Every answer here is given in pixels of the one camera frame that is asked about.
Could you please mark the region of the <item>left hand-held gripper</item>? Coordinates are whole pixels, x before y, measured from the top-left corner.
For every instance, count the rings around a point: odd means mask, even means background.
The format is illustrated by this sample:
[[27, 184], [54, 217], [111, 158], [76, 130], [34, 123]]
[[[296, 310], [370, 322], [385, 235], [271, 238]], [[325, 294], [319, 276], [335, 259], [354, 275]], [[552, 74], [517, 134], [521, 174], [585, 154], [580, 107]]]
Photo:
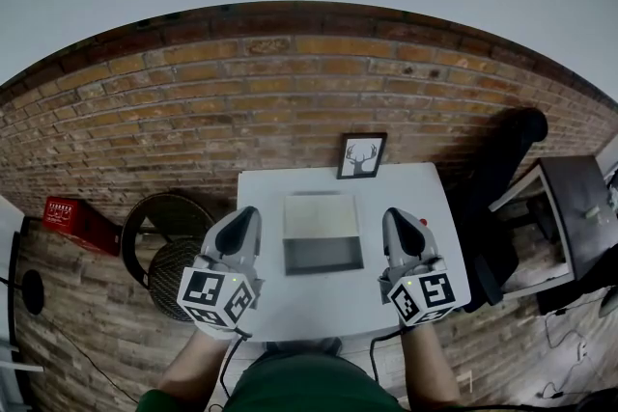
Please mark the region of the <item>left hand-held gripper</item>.
[[183, 270], [177, 303], [200, 331], [219, 340], [251, 337], [240, 323], [257, 307], [264, 283], [255, 268], [261, 229], [262, 216], [253, 206], [227, 214]]

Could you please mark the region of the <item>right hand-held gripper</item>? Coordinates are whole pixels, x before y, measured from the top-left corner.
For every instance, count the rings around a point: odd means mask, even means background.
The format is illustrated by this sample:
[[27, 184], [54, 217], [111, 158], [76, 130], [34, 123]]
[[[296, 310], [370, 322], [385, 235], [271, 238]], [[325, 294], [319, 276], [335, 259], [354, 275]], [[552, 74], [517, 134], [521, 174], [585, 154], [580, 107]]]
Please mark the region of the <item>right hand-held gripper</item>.
[[400, 324], [413, 327], [450, 313], [456, 293], [427, 222], [391, 207], [382, 217], [382, 237], [388, 262], [379, 277], [382, 302], [394, 306]]

